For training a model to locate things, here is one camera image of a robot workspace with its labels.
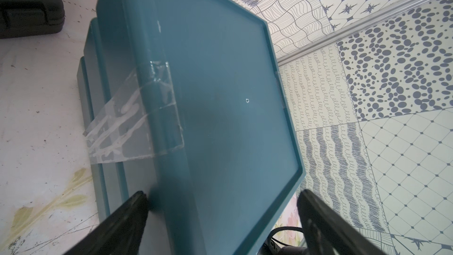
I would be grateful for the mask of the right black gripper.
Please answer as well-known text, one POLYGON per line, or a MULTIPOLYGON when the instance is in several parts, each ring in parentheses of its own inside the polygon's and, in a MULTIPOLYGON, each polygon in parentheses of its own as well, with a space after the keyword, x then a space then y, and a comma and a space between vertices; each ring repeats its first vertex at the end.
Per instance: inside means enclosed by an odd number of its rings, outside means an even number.
POLYGON ((303 233, 303 229, 301 227, 277 227, 274 228, 268 237, 266 238, 265 242, 261 247, 262 255, 307 255, 308 248, 302 246, 291 246, 280 242, 274 238, 274 235, 281 232, 281 231, 296 231, 299 233, 303 233))

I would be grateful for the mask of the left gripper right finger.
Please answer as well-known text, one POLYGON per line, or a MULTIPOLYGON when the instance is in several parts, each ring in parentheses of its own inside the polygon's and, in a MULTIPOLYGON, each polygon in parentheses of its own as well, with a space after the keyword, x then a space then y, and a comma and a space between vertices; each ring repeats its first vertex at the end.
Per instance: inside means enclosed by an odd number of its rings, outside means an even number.
POLYGON ((297 208, 311 255, 383 254, 312 191, 300 193, 297 208))

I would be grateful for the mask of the teal plastic drawer cabinet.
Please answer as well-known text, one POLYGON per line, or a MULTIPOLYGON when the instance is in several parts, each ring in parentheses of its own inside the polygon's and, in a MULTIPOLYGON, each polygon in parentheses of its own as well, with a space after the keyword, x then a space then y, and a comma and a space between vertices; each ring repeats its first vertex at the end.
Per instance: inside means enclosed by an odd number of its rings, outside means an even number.
POLYGON ((77 73, 100 221, 137 255, 254 255, 304 177, 267 23, 230 0, 97 0, 77 73))

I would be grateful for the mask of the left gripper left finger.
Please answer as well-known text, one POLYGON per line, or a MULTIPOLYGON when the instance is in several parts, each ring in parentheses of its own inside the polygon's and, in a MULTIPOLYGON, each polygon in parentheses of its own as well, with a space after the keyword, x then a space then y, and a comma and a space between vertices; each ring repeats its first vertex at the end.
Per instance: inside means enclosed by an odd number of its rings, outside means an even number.
POLYGON ((108 216, 67 255, 136 255, 145 229, 149 203, 138 191, 108 216))

